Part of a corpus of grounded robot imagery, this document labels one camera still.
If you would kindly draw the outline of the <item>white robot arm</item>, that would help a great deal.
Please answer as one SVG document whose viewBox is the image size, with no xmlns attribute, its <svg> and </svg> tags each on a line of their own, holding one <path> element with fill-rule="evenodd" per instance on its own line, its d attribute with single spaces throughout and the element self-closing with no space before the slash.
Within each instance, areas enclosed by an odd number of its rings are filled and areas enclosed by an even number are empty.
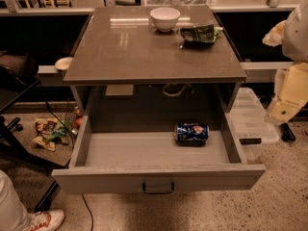
<svg viewBox="0 0 308 231">
<path fill-rule="evenodd" d="M 262 39 L 268 46 L 282 46 L 282 53 L 293 61 L 276 71 L 274 97 L 265 121 L 287 123 L 308 103 L 308 0 L 303 0 L 286 20 L 276 24 Z"/>
</svg>

